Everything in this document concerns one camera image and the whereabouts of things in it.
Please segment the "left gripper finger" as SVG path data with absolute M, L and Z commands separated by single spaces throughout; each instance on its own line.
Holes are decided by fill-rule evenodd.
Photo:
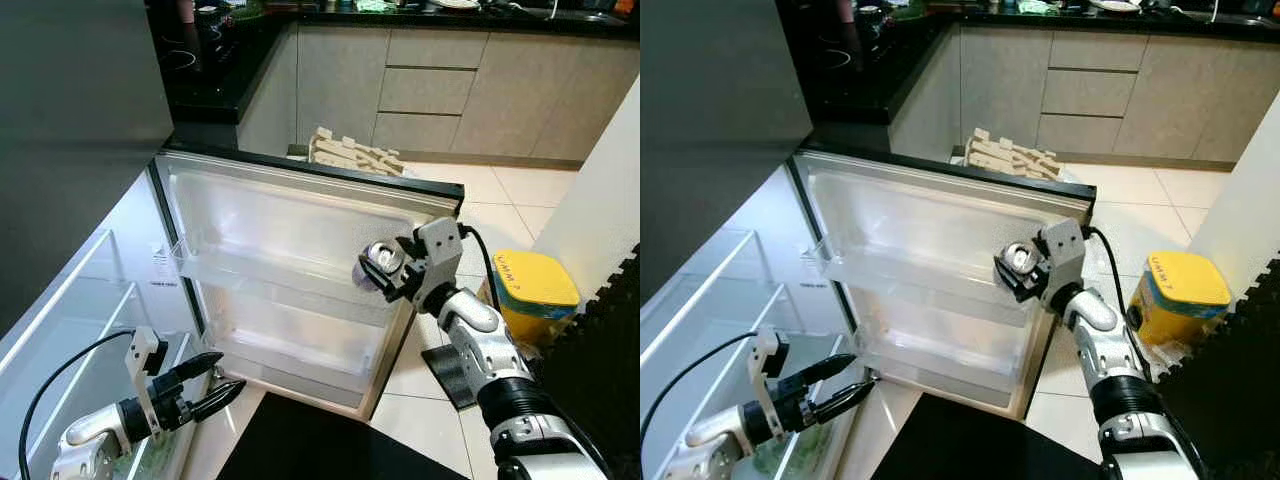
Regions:
M 832 397 L 815 407 L 815 422 L 826 424 L 847 412 L 850 408 L 859 406 L 870 394 L 878 381 L 878 378 L 870 378 L 867 381 L 837 390 Z
M 842 372 L 846 367 L 854 364 L 856 358 L 858 357 L 855 355 L 837 353 L 819 360 L 795 374 L 797 378 L 796 385 L 801 389 L 801 392 L 808 392 L 808 389 L 814 387 L 817 383 Z
M 188 403 L 189 421 L 202 422 L 229 406 L 244 389 L 246 380 L 225 381 L 210 390 L 202 399 Z
M 224 356 L 223 352 L 209 351 L 195 355 L 160 375 L 161 394 L 179 394 L 182 384 L 209 372 Z

